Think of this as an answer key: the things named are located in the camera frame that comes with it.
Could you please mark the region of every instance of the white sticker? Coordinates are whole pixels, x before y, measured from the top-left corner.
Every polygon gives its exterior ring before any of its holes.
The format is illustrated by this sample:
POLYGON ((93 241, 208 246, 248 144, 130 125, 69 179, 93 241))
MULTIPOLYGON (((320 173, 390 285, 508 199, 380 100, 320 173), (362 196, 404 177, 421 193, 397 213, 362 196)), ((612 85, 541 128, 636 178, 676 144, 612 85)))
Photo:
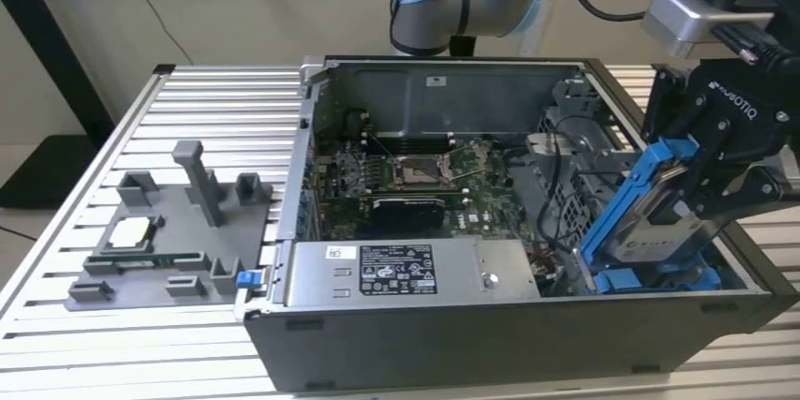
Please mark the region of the white sticker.
POLYGON ((426 77, 425 78, 425 86, 446 86, 448 78, 446 77, 426 77))
POLYGON ((354 259, 357 247, 350 245, 329 245, 325 259, 354 259))

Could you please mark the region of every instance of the black pole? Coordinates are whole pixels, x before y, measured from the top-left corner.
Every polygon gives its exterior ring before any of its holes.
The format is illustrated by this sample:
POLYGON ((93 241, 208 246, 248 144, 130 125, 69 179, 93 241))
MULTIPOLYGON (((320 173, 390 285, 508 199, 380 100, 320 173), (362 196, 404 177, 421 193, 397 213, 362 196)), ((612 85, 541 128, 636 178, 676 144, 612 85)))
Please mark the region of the black pole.
POLYGON ((0 206, 54 208, 66 198, 105 143, 113 131, 113 121, 45 1, 1 1, 66 100, 77 122, 86 131, 86 136, 45 137, 0 187, 0 206))
POLYGON ((16 26, 98 149, 113 121, 44 0, 2 0, 16 26))
POLYGON ((449 56, 474 56, 476 37, 449 37, 449 56))

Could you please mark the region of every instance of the warning label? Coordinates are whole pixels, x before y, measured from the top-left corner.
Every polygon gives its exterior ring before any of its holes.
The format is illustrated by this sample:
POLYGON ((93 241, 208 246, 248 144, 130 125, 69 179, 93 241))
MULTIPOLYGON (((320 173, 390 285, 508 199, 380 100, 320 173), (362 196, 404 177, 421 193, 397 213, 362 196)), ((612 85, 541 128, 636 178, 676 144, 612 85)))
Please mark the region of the warning label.
POLYGON ((361 293, 436 293, 436 268, 429 245, 361 245, 361 293))

